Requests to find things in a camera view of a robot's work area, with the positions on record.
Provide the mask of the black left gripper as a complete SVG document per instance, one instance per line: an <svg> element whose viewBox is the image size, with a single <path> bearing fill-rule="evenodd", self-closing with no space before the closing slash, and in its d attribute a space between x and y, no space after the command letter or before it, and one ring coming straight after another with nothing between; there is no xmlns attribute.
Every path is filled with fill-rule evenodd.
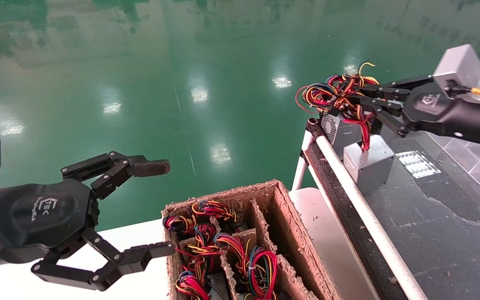
<svg viewBox="0 0 480 300"><path fill-rule="evenodd" d="M145 271L151 260L173 255L175 247L158 242L120 252L93 229L96 199L104 200L131 177L165 175L170 169L168 160L112 151L63 167L61 182L1 188L0 264L43 258L31 268L43 281L101 292L124 275ZM91 190L81 183L95 177ZM106 259L103 267L88 271L58 264L84 243Z"/></svg>

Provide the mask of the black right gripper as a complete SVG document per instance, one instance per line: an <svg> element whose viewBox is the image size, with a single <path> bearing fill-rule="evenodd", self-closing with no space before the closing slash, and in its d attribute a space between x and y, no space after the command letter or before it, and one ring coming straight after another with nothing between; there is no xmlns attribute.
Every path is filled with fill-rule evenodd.
<svg viewBox="0 0 480 300"><path fill-rule="evenodd" d="M415 131L416 125L454 125L455 100L446 96L433 81L433 75L422 75L355 88L359 95L383 99L359 100L368 133L380 135L386 127L404 138ZM404 108L397 101L405 101Z"/></svg>

